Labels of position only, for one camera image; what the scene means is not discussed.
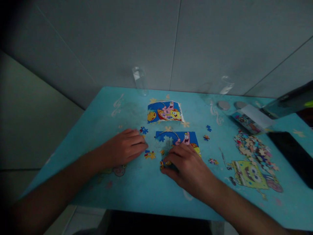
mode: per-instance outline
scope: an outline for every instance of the white wall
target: white wall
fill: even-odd
[[[83,108],[102,86],[135,87],[134,65],[150,89],[217,92],[228,75],[231,94],[267,97],[312,74],[297,76],[307,56],[294,53],[313,35],[311,0],[34,0],[23,12],[2,48]]]
[[[39,169],[83,110],[0,51],[0,169]]]

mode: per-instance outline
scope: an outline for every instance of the finger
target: finger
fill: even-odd
[[[132,145],[129,148],[129,156],[132,156],[134,154],[137,153],[142,153],[143,151],[145,151],[148,148],[147,144],[136,144],[136,145]]]
[[[193,151],[194,153],[197,153],[197,152],[195,151],[194,147],[192,147],[191,145],[187,145],[187,147],[188,147],[191,151]]]
[[[174,154],[174,153],[170,153],[169,155],[167,155],[163,162],[172,162],[176,167],[177,169],[182,169],[182,166],[183,166],[183,158],[181,158],[180,156]]]
[[[133,131],[132,129],[128,128],[128,129],[122,131],[121,133],[123,133],[123,134],[128,134],[128,133],[130,133],[130,132],[132,132],[132,131]]]
[[[127,138],[131,138],[133,136],[139,135],[139,131],[137,129],[132,130],[130,133],[126,135]]]
[[[181,178],[179,177],[179,174],[176,171],[171,170],[169,168],[163,168],[161,172],[170,177],[172,180],[174,180],[178,185],[180,185]]]
[[[131,145],[139,144],[139,143],[146,143],[144,138],[141,135],[133,136],[128,139]]]
[[[185,150],[181,146],[174,146],[173,148],[170,149],[169,153],[175,153],[176,155],[179,155],[183,158],[187,158],[188,155],[190,154],[190,150]]]
[[[182,149],[186,150],[189,153],[194,153],[193,147],[190,144],[189,145],[185,145],[185,144],[181,143],[179,145],[179,147],[181,147]]]
[[[136,153],[136,154],[131,155],[130,157],[128,157],[128,158],[126,159],[126,163],[125,163],[125,164],[127,164],[127,163],[131,162],[132,160],[136,159],[137,157],[140,156],[140,154],[142,154],[142,152],[139,152],[139,153]]]

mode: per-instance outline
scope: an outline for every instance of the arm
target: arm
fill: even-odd
[[[164,159],[179,170],[163,169],[192,196],[223,216],[240,234],[287,234],[269,215],[217,179],[190,146],[174,146]]]
[[[61,170],[11,208],[21,234],[43,234],[82,186],[103,169],[127,164],[148,145],[127,129]]]

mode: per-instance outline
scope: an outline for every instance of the spongebob squarepants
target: spongebob squarepants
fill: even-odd
[[[233,168],[235,171],[235,178],[229,177],[233,185],[238,184],[248,188],[255,188],[265,200],[266,196],[260,191],[261,189],[268,190],[272,188],[277,192],[283,192],[276,177],[262,174],[258,166],[253,165],[249,161],[232,161],[227,163],[227,166],[228,170]]]

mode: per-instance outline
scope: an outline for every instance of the left hand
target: left hand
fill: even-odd
[[[148,145],[138,130],[126,129],[90,154],[94,157],[99,170],[103,170],[127,164],[147,148]]]

